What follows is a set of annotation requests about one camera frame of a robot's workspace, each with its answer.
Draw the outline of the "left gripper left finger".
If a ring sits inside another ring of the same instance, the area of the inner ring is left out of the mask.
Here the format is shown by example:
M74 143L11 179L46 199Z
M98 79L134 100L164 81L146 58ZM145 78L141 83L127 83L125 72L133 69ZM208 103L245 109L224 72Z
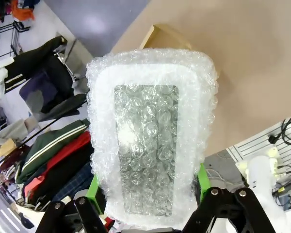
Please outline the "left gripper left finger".
M105 198L94 176L85 196L67 204L54 201L48 205L37 233L106 233L107 228L99 217L105 206Z

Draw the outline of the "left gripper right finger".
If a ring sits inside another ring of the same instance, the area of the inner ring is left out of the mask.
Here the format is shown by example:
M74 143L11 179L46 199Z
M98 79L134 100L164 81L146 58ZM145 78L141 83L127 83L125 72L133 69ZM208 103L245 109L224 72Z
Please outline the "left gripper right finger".
M220 233L274 233L275 229L253 190L240 188L234 193L211 186L204 165L195 179L197 209L184 226L185 233L210 233L218 219L226 226Z

